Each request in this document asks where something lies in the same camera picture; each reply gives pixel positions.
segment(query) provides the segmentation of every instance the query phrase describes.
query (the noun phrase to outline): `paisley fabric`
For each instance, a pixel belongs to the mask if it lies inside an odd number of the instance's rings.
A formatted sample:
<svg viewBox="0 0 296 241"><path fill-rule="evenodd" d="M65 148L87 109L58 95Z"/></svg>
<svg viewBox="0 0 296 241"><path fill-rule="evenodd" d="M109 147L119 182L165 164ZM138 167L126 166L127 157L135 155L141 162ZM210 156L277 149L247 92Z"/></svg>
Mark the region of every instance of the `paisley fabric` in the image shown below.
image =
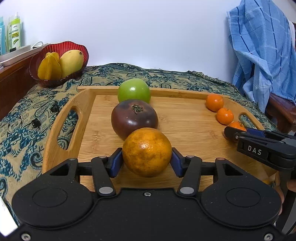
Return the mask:
<svg viewBox="0 0 296 241"><path fill-rule="evenodd" d="M34 86L0 121L0 196L4 201L10 205L14 193L41 174L44 147L58 115L52 109L54 105L61 109L77 93L80 85L118 86L131 78L143 79L149 87L229 95L248 109L266 129L276 130L258 107L242 96L235 86L201 72L142 69L129 64L87 67L79 80L71 79L55 89ZM251 126L247 118L243 117L242 121L245 126ZM73 111L58 137L58 143L64 149L68 147L76 122L77 115Z"/></svg>

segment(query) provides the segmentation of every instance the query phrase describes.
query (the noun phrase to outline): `blue checkered towel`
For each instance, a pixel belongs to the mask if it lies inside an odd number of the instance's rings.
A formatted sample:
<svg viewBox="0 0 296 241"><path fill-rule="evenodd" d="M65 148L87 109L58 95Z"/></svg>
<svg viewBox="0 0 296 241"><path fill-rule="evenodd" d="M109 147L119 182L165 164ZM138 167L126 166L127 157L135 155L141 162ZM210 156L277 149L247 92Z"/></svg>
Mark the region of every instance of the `blue checkered towel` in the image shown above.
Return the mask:
<svg viewBox="0 0 296 241"><path fill-rule="evenodd" d="M270 0L242 0L227 15L239 59L232 83L262 112L270 91L295 103L296 52L283 12Z"/></svg>

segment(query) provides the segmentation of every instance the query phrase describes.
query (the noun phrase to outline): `dark purple fruit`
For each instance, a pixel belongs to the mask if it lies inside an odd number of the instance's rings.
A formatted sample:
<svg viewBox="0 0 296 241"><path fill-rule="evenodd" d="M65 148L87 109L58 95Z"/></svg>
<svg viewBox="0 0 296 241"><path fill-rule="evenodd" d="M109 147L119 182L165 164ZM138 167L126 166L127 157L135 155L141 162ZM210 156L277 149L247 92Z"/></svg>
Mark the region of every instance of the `dark purple fruit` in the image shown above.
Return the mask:
<svg viewBox="0 0 296 241"><path fill-rule="evenodd" d="M115 106L111 114L111 123L115 133L125 140L137 129L157 129L158 117L155 110L146 102L128 99Z"/></svg>

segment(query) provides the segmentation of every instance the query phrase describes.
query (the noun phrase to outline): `red bowl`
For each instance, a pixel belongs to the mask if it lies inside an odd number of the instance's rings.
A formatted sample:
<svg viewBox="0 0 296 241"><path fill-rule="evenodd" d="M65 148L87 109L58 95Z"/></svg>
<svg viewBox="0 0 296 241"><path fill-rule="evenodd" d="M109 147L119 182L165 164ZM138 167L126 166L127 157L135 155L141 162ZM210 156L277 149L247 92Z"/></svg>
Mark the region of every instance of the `red bowl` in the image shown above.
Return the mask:
<svg viewBox="0 0 296 241"><path fill-rule="evenodd" d="M45 55L47 52L50 52L50 53L57 52L61 57L64 53L72 49L80 50L83 53L83 66L80 70L66 76L61 80L41 80L38 78L38 75L37 75L38 67L41 61L45 58ZM32 57L30 61L30 66L29 66L29 73L32 76L32 78L35 79L40 86L54 88L64 84L69 79L79 79L82 76L82 72L85 69L88 60L89 60L89 53L87 52L86 47L83 45L79 45L70 41L62 42L59 44L50 44L45 46L39 53L35 54Z"/></svg>

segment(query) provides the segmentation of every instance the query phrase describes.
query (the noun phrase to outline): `wooden tray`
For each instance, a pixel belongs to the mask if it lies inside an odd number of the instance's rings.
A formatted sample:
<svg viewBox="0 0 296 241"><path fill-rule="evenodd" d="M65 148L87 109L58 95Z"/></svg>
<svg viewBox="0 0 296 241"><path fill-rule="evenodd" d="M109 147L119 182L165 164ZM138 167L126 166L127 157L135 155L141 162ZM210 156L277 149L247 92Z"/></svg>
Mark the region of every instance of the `wooden tray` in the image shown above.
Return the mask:
<svg viewBox="0 0 296 241"><path fill-rule="evenodd" d="M79 162L90 161L99 155L111 155L123 141L111 126L111 112L118 104L117 86L83 86L79 93L58 114L44 151L42 172L46 172L67 158L78 158ZM159 119L159 130L170 140L172 147L184 156L195 155L203 161L215 161L224 157L260 180L265 180L275 171L236 151L236 144L227 140L225 126L216 120L216 113L205 107L208 93L177 89L150 88L151 106ZM257 129L261 123L244 107L223 96L224 107L234 113L234 121L246 115ZM67 150L59 147L57 138L70 110L78 114L78 122ZM176 177L171 165L153 178L139 177L125 165L118 176L112 179L118 192L121 187L177 189L181 178ZM81 183L94 191L92 177L81 177ZM213 183L212 176L203 176L200 191Z"/></svg>

